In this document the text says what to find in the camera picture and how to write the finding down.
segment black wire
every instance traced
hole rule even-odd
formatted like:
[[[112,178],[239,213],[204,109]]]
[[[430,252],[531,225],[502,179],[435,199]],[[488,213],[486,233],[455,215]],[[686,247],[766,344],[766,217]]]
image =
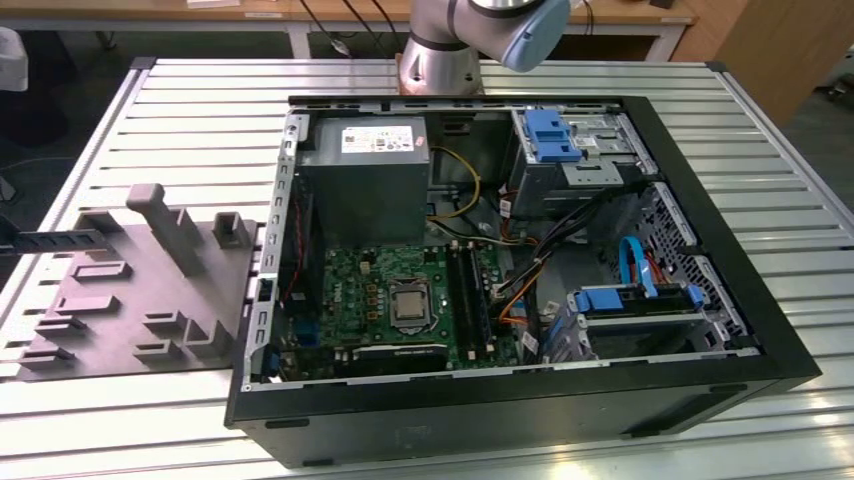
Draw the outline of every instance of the black wire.
[[[305,3],[305,0],[299,0],[299,3],[301,3],[303,8],[308,12],[308,16],[311,17],[311,19],[315,22],[315,25],[317,25],[317,28],[320,29],[320,31],[325,35],[325,38],[328,38],[329,42],[335,41],[335,38],[332,37],[329,32],[327,32],[325,28],[323,28],[323,24],[320,23],[320,20],[317,20],[317,17],[315,16],[315,12],[311,10],[311,8],[308,8],[308,4]]]
[[[341,2],[344,2],[344,5],[349,9],[349,12],[353,14],[353,16],[356,17],[356,20],[359,20],[359,23],[361,24],[364,29],[371,34],[371,38],[373,39],[373,43],[376,44],[376,49],[379,50],[379,52],[383,55],[383,57],[384,58],[392,58],[392,57],[388,56],[388,53],[385,52],[385,49],[383,48],[383,44],[379,41],[379,37],[373,33],[373,30],[371,30],[371,27],[368,26],[368,23],[364,21],[364,18],[361,18],[361,15],[359,15],[359,12],[356,12],[356,9],[352,7],[352,4],[349,3],[349,0],[341,0]]]
[[[495,213],[502,213],[502,209],[498,207],[495,199],[490,195],[483,195],[483,198],[486,198],[486,201],[490,204],[492,210],[495,210]]]
[[[388,14],[385,13],[385,9],[379,4],[376,0],[371,0],[373,2],[373,6],[379,10],[379,13],[383,14],[383,18],[385,19],[385,23],[388,24],[388,28],[391,29],[391,34],[395,36],[395,43],[397,44],[397,51],[403,53],[403,45],[400,44],[400,39],[397,38],[397,30],[395,30],[395,24],[391,22],[391,18],[388,18]]]
[[[527,268],[512,277],[511,280],[504,282],[502,287],[498,289],[499,292],[507,290],[512,285],[519,283],[519,281],[524,280],[530,277],[536,271],[538,267],[546,262],[546,259],[554,252],[554,248],[560,243],[560,241],[568,237],[570,235],[578,233],[590,223],[590,220],[596,215],[599,208],[615,197],[622,195],[627,195],[631,193],[642,192],[646,187],[650,185],[648,180],[638,180],[632,183],[623,185],[622,187],[608,188],[607,190],[600,191],[596,195],[592,196],[590,200],[587,200],[572,212],[570,212],[559,221],[555,223],[555,226],[551,229],[551,232],[540,239],[539,244],[534,248],[534,259],[539,258],[536,261],[531,259],[531,262]]]
[[[502,244],[507,247],[516,247],[519,245],[507,245],[507,242],[504,240],[502,240],[500,238],[495,238],[495,237],[490,237],[488,235],[483,235],[483,234],[478,234],[478,235],[466,235],[464,233],[462,233],[459,230],[452,229],[451,227],[448,227],[447,223],[442,223],[438,220],[427,220],[430,223],[439,225],[442,228],[444,228],[447,230],[447,232],[444,233],[451,233],[451,235],[454,235],[455,237],[462,238],[463,240],[472,240],[475,242],[482,242],[483,238],[490,239],[495,242],[502,242]]]
[[[527,347],[523,347],[524,350],[522,352],[522,364],[523,365],[535,365],[539,363],[542,345],[540,345],[540,336],[542,336],[542,327],[539,322],[539,307],[536,306],[536,282],[531,284],[528,287],[528,291],[524,292],[522,297],[522,302],[524,304],[524,313],[527,316],[528,324],[526,331],[534,340],[536,340],[536,352],[531,352]]]

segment cpu socket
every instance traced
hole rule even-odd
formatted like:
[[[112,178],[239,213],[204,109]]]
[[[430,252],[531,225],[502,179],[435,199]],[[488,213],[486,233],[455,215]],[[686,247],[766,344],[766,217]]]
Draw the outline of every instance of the cpu socket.
[[[430,326],[430,287],[426,283],[392,283],[388,287],[391,296],[391,326],[404,333],[419,331]]]

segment blue plastic clip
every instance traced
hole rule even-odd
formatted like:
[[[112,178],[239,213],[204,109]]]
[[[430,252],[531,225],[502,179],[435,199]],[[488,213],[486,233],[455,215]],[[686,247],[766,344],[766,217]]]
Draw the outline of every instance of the blue plastic clip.
[[[628,250],[635,260],[635,271],[638,272],[639,284],[643,285],[646,293],[650,297],[658,296],[658,290],[655,289],[655,283],[652,282],[652,269],[650,262],[643,257],[643,245],[638,237],[631,235],[623,237],[619,241],[619,278],[622,283],[631,282],[631,272],[628,270]]]
[[[703,304],[706,303],[706,295],[703,294],[703,289],[696,285],[690,284],[684,290],[688,293],[691,302],[694,302],[694,307],[696,309],[703,308]]]
[[[555,110],[526,110],[524,128],[536,149],[536,161],[578,162],[582,151],[570,141],[570,126]]]
[[[615,288],[591,288],[584,290],[594,310],[622,310],[623,301]]]
[[[269,357],[267,358],[267,371],[269,372],[269,375],[279,374],[280,361],[281,361],[281,357],[279,356],[279,354],[271,353]]]
[[[575,306],[578,307],[578,311],[580,313],[590,311],[590,297],[584,292],[578,292],[575,294]]]

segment aluminum table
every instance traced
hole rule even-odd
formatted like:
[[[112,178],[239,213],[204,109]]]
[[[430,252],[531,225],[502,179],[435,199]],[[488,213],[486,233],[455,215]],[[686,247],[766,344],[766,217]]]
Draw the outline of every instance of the aluminum table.
[[[193,219],[267,219],[289,95],[393,94],[392,62],[157,60],[135,65],[41,229],[81,210],[120,221],[160,182]],[[488,93],[647,96],[823,376],[683,434],[285,470],[223,424],[229,372],[0,383],[0,478],[784,478],[854,474],[854,218],[727,73],[703,64],[483,65]],[[32,338],[67,258],[21,259],[0,296],[0,378]]]

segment blue drive bracket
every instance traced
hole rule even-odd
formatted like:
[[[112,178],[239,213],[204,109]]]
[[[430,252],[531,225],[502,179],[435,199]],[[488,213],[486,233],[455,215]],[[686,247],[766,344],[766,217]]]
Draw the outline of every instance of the blue drive bracket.
[[[570,125],[555,110],[526,110],[524,129],[538,163],[579,162],[582,151],[572,144]]]
[[[591,288],[576,292],[575,305],[580,313],[623,309],[623,301],[615,288]]]
[[[694,306],[699,310],[700,308],[703,308],[703,305],[706,303],[706,295],[703,294],[703,289],[691,283],[684,290],[688,294],[691,302],[694,302]]]

